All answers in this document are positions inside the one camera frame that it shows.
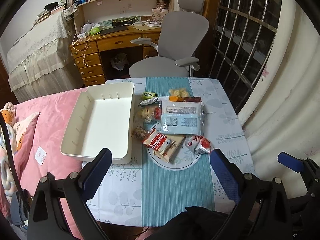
window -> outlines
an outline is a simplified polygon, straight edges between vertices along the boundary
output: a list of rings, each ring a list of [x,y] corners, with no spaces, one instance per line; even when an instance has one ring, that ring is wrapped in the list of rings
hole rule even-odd
[[[238,114],[268,60],[282,0],[221,0],[210,78],[220,81]]]

gray chair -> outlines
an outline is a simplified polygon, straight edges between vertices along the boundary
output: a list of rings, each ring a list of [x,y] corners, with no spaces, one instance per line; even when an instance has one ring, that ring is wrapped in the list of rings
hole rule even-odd
[[[178,0],[178,3],[189,12],[170,12],[164,17],[158,44],[150,38],[131,41],[151,45],[158,51],[158,57],[143,59],[130,67],[132,78],[189,77],[193,70],[199,70],[194,53],[209,28],[208,20],[197,14],[202,11],[204,0]]]

pink blanket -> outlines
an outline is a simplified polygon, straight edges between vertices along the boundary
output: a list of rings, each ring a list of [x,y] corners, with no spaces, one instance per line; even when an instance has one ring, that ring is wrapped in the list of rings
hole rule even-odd
[[[82,162],[62,155],[60,146],[73,107],[80,92],[84,90],[86,88],[48,95],[16,105],[17,121],[26,118],[31,113],[40,112],[34,133],[33,146],[20,179],[22,188],[27,189],[31,196],[35,193],[39,179],[45,176],[48,171],[56,179],[63,179],[72,171],[81,170]],[[39,146],[47,153],[42,166],[35,160],[35,153]],[[61,203],[73,235],[82,238],[66,200],[62,199]]]

red and white snack bag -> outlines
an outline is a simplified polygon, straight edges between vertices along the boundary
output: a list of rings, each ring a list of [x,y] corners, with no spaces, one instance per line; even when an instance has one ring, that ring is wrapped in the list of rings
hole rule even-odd
[[[187,137],[185,145],[194,154],[210,153],[213,149],[210,141],[206,137],[198,135]]]
[[[143,144],[151,147],[160,154],[163,154],[173,142],[174,141],[169,139],[167,136],[157,131],[156,128],[153,128],[147,139],[144,140]]]

screw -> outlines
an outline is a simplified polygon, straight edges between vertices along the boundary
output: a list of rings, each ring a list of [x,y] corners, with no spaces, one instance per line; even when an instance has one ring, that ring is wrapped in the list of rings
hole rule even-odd
[[[44,182],[46,182],[46,181],[47,181],[47,176],[41,177],[41,179],[40,179],[40,182],[41,182],[41,183],[44,183]]]
[[[280,184],[280,183],[281,183],[281,179],[278,178],[278,177],[275,177],[275,182],[278,183],[278,184]]]
[[[78,177],[78,172],[74,171],[74,172],[70,173],[69,177],[70,177],[70,179],[75,179],[76,177]]]
[[[244,178],[247,179],[247,180],[251,180],[252,179],[252,175],[249,174],[249,173],[245,173],[244,174]]]

